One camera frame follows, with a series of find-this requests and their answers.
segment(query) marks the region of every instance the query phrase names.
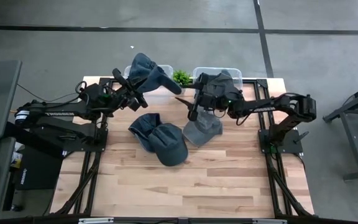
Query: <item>concrete floor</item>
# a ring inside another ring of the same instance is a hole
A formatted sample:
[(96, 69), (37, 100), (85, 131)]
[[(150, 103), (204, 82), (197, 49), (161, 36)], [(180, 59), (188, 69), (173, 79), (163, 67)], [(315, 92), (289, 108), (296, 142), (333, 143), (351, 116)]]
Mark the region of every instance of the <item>concrete floor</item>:
[[(358, 0), (260, 0), (260, 7), (266, 29), (358, 30)], [(252, 0), (0, 0), (0, 23), (257, 28)], [(318, 103), (318, 119), (299, 127), (310, 131), (303, 145), (316, 214), (358, 221), (358, 180), (342, 180), (357, 170), (350, 146), (339, 120), (321, 119), (358, 90), (358, 35), (267, 35), (267, 43), (274, 77)], [(85, 75), (123, 70), (137, 52), (189, 72), (234, 67), (266, 77), (259, 34), (0, 31), (0, 60), (22, 60), (19, 83), (46, 99), (73, 92)], [(18, 88), (12, 107), (32, 98)], [(29, 202), (26, 215), (44, 211), (45, 195), (34, 194), (42, 203)]]

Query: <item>green plant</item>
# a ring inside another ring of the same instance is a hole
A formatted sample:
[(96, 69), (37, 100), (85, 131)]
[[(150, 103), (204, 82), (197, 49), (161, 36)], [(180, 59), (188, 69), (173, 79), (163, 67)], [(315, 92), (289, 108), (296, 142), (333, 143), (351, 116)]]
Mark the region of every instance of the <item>green plant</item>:
[(183, 70), (175, 70), (173, 73), (173, 81), (179, 85), (189, 85), (191, 83), (190, 74)]

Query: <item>small potted plant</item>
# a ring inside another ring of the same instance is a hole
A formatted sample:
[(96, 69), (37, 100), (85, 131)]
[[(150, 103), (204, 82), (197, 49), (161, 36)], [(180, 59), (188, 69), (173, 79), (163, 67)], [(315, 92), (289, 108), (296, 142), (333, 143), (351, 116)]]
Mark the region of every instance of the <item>small potted plant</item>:
[[(192, 81), (190, 78), (190, 74), (183, 70), (175, 70), (173, 72), (173, 81), (175, 81), (180, 86), (189, 85)], [(182, 89), (181, 93), (184, 94), (186, 89)]]

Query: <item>wooden tabletop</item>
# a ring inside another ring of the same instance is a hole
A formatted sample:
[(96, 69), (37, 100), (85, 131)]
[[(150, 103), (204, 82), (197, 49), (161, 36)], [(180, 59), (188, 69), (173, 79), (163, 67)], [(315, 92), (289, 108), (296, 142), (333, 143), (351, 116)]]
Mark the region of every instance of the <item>wooden tabletop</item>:
[[(100, 77), (84, 77), (88, 84)], [(268, 78), (270, 96), (285, 91), (281, 78)], [(246, 100), (254, 100), (252, 85), (243, 86)], [(92, 216), (109, 217), (273, 217), (272, 199), (265, 157), (260, 153), (256, 114), (242, 126), (229, 116), (221, 118), (224, 131), (197, 148), (186, 141), (187, 160), (165, 167), (155, 154), (141, 148), (129, 125), (145, 113), (160, 113), (164, 123), (183, 128), (188, 122), (187, 108), (174, 94), (159, 88), (145, 94), (148, 108), (134, 112), (118, 110), (108, 119), (109, 137), (102, 155), (94, 193)], [(193, 101), (194, 90), (187, 89), (183, 99)], [(286, 117), (274, 112), (276, 122)], [(76, 123), (85, 123), (75, 118)], [(75, 152), (62, 164), (51, 212), (62, 207), (78, 186), (83, 152)], [(305, 172), (299, 158), (283, 154), (287, 184), (294, 196), (313, 213)], [(281, 190), (280, 208), (284, 211)]]

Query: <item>plastic container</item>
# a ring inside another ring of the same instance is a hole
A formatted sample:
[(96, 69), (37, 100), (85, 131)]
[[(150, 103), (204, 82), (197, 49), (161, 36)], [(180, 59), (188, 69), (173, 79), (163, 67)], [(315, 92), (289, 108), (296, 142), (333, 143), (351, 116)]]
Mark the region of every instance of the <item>plastic container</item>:
[[(164, 69), (165, 74), (168, 75), (171, 79), (173, 78), (173, 68), (171, 65), (159, 65), (162, 69)], [(128, 78), (129, 71), (131, 70), (131, 66), (128, 66), (124, 70), (124, 78)]]
[(202, 73), (207, 73), (208, 75), (219, 75), (222, 70), (227, 70), (233, 78), (234, 86), (239, 90), (242, 90), (242, 74), (240, 70), (236, 68), (197, 67), (193, 70), (193, 83)]

